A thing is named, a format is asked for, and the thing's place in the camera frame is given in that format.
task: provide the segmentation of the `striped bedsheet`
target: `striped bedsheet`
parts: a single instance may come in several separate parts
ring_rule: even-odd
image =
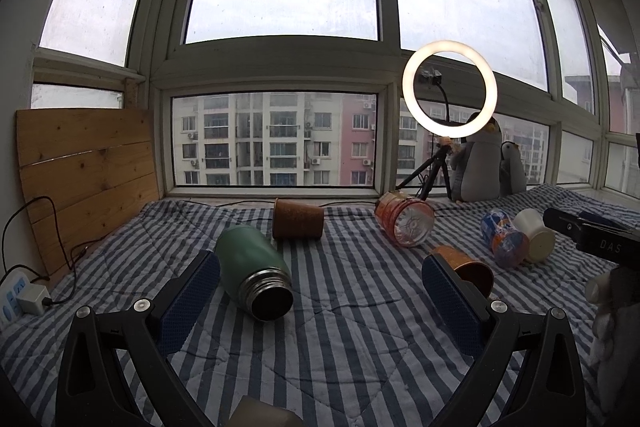
[[[426,244],[401,249],[389,243],[371,208],[330,207],[321,241],[277,244],[293,276],[294,306],[286,317],[256,323],[219,287],[170,362],[215,425],[224,425],[248,394],[294,411],[306,427],[427,426],[472,363],[452,343],[420,279],[428,250],[446,244],[488,263],[496,276],[494,297],[512,307],[544,313],[559,305],[567,311],[583,361],[588,421],[599,425],[595,374],[585,364],[594,308],[582,292],[588,279],[612,265],[559,237],[545,263],[505,271],[479,233],[482,215],[494,206],[514,216],[529,206],[543,211],[551,205],[629,225],[640,221],[637,212],[543,185],[500,201],[438,201]],[[162,200],[116,231],[79,264],[72,301],[44,317],[25,316],[0,337],[0,363],[33,415],[53,425],[58,367],[76,308],[118,311],[138,298],[153,298],[201,249],[213,248],[226,227],[248,223],[269,235],[271,213]],[[67,295],[71,286],[67,277],[53,297]],[[130,358],[120,355],[141,411],[160,425]],[[481,425],[498,418],[521,362],[515,353]]]

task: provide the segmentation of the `tripod leg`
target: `tripod leg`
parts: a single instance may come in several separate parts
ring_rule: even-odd
[[[442,165],[442,175],[444,176],[444,186],[447,189],[447,198],[451,199],[451,183],[449,182],[449,168],[446,160]]]
[[[440,164],[440,162],[437,160],[434,160],[434,164],[433,164],[433,167],[431,168],[431,172],[429,172],[429,177],[425,180],[425,182],[422,184],[422,188],[420,189],[419,198],[422,201],[426,200],[429,197],[429,193],[433,188],[433,184],[435,183],[436,178],[438,177],[438,172],[440,171],[441,167],[442,165]]]
[[[414,172],[412,172],[411,174],[409,174],[404,181],[402,181],[401,184],[396,185],[396,190],[399,190],[400,188],[405,188],[409,183],[411,183],[413,180],[415,180],[419,174],[421,174],[422,171],[424,171],[429,165],[431,165],[433,162],[435,161],[434,156],[432,156],[431,158],[429,158],[426,162],[424,162],[422,165],[420,165],[417,169],[415,169]]]

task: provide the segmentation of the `metal screw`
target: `metal screw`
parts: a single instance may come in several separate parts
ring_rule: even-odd
[[[81,306],[76,312],[76,317],[78,317],[79,319],[84,319],[89,313],[91,313],[91,309],[89,308],[89,306]]]
[[[133,305],[133,309],[137,312],[144,312],[149,309],[149,306],[151,306],[151,303],[147,299],[140,299]]]
[[[493,301],[491,303],[491,309],[496,313],[504,313],[507,311],[507,305],[502,301]]]
[[[552,308],[551,315],[556,319],[564,319],[566,317],[566,313],[562,308]]]

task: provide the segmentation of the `tripod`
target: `tripod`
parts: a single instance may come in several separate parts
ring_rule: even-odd
[[[451,151],[450,145],[438,144],[438,151],[429,158],[426,162],[420,165],[414,172],[409,174],[407,178],[396,187],[396,190],[406,187],[412,180],[417,178],[425,169],[433,165],[429,176],[422,181],[422,187],[420,188],[420,194],[418,197],[424,201],[429,196],[433,184],[438,177],[438,172],[442,169],[442,175],[444,177],[444,186],[447,189],[447,198],[451,199],[451,185],[449,183],[449,168],[447,167],[447,154]]]

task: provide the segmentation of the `white cup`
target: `white cup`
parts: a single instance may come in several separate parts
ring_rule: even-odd
[[[556,245],[556,233],[545,227],[542,216],[535,208],[525,208],[513,218],[512,223],[529,237],[527,261],[540,263],[549,257]]]

